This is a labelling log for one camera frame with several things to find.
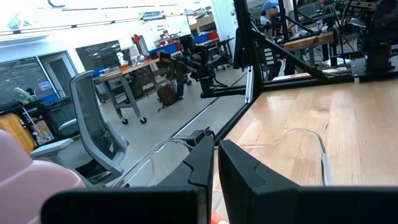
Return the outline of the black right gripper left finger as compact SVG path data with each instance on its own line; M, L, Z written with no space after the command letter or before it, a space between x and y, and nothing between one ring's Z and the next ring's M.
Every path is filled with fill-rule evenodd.
M214 140L152 187L77 188L49 197L41 224L210 224Z

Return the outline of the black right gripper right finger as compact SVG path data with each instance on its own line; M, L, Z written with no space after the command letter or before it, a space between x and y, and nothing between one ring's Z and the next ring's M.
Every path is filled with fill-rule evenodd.
M398 187L304 187L230 140L218 169L230 224L398 224Z

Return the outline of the grey mesh office chair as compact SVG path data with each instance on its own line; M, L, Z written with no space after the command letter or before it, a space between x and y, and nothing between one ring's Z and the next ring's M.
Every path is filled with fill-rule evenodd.
M83 72L70 81L77 138L68 138L38 147L30 153L33 159L48 159L77 173L87 186L102 187L119 178L121 162L129 142L107 123L95 97L93 72Z

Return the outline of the clear plastic bin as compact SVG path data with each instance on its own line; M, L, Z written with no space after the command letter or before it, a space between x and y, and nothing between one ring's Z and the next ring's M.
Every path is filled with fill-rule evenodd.
M144 166L155 166L155 158L158 153L166 149L173 149L176 144L181 144L183 147L186 147L188 149L187 155L189 155L197 145L192 147L188 145L185 140L185 137L177 137L161 141L155 145L137 164L133 165L127 173L116 182L115 186L117 188L122 188L152 187L157 185L166 178L166 176L155 184L147 180L141 185L132 185L131 179ZM219 143L220 142L214 141L213 147L214 169L213 188L211 191L210 224L230 224L218 169ZM298 185L304 187L325 187L333 183L323 141L321 137L313 131L307 129L293 129L285 133L277 142L272 144L247 145L240 146L240 148L265 164L267 167Z

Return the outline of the dark backpack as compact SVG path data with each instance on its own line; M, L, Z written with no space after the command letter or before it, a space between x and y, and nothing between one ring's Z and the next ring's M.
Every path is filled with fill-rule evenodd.
M162 104L162 107L158 109L158 111L173 105L179 100L174 88L169 84L159 87L157 90L157 96L158 101Z

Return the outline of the wheeled wooden workbench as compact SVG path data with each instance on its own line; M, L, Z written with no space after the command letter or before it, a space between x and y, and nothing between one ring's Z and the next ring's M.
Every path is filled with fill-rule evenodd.
M136 114L136 116L139 118L139 121L142 124L146 124L147 119L145 117L143 117L143 115L140 112L140 109L136 103L136 99L134 98L134 95L132 94L132 90L128 84L128 80L127 80L127 76L130 72L134 72L136 70L139 70L141 68L147 67L149 65L158 63L161 61L161 58L157 58L157 59L153 59L153 60L149 60L146 61L140 65L136 65L136 66L128 66L127 69L124 70L118 70L118 71L114 71L114 72L109 72L109 73L105 73L99 77L96 77L93 79L94 84L98 84L99 82L101 82L104 85L104 89L106 90L110 101L112 102L112 105L119 117L119 119L122 121L122 124L128 124L128 119L124 118L124 116L122 115L121 110L125 109L125 108L132 108ZM124 88L124 92L126 94L126 96L129 98L129 103L123 103L120 102L118 103L116 100L116 95L113 93L109 82L111 80L115 80L115 79L120 79L122 87Z

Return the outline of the black storage bin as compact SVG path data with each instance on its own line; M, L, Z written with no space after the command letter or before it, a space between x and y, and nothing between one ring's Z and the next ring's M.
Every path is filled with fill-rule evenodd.
M47 115L45 121L56 140L72 138L79 134L77 124L59 130L61 125L76 118L74 105L69 96L44 104L44 110Z

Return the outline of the wooden background table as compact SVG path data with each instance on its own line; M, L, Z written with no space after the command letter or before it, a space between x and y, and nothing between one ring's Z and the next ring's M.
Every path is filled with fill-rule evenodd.
M310 47L317 47L319 45L333 44L335 42L335 36L336 32L333 30L330 32L317 34L314 36L302 37L301 39L297 40L290 40L284 43L279 42L279 45L283 46L285 50L290 52L290 51L307 49Z

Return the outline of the pink mesh basket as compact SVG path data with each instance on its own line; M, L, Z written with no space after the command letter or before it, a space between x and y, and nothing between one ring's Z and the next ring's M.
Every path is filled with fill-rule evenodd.
M74 171L33 160L12 135L0 130L0 224L41 224L40 211L49 197L84 186Z

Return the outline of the person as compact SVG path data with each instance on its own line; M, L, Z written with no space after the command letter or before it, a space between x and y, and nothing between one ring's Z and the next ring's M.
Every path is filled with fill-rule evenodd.
M271 25L272 24L272 17L276 15L279 11L279 3L276 0L267 0L261 10L261 16L260 22L261 25ZM269 74L267 75L267 80L268 81L273 81L275 77L279 76L280 68L282 66L282 62L276 60L273 64L269 66L270 71ZM284 70L284 75L292 75L295 73L295 65L294 63L290 60L287 59L285 61L285 70Z

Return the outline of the black table frame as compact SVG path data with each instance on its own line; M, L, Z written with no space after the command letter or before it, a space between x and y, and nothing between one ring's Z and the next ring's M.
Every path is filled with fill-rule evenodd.
M392 77L398 73L388 73L382 75L353 75L351 64L349 69L342 75L337 72L325 73L316 67L313 67L303 60L296 57L292 52L285 50L279 44L267 39L249 19L249 12L245 0L234 0L234 6L237 10L238 27L243 38L243 58L248 68L248 84L241 86L228 87L225 90L218 90L215 93L206 94L206 97L222 97L231 95L247 95L249 97L245 105L221 128L215 136L215 142L222 140L240 120L243 114L249 109L258 96L264 91L276 91L294 88L303 88L311 86L332 85L339 83L355 82L360 78L365 80L376 80L379 77ZM287 78L265 82L262 77L262 69L257 54L257 46L262 44L271 49L276 54L290 59L296 66L300 67L307 76Z

